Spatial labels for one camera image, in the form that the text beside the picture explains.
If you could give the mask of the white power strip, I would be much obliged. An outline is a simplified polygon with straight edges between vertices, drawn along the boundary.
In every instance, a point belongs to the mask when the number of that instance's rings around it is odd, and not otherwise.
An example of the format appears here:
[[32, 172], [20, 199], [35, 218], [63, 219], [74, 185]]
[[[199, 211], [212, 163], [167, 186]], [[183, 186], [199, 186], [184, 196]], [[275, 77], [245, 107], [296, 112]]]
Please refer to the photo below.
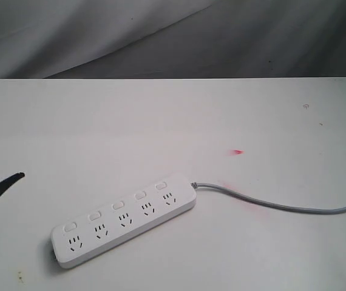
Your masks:
[[55, 258], [71, 269], [191, 210], [197, 194], [180, 174], [56, 226], [51, 232]]

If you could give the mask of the grey backdrop cloth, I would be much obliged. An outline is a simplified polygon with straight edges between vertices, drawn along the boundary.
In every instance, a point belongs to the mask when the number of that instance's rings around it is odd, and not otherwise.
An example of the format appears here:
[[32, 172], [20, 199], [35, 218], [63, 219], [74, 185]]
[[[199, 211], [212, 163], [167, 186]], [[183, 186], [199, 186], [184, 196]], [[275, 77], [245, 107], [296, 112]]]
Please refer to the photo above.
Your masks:
[[0, 78], [346, 76], [346, 1], [0, 1]]

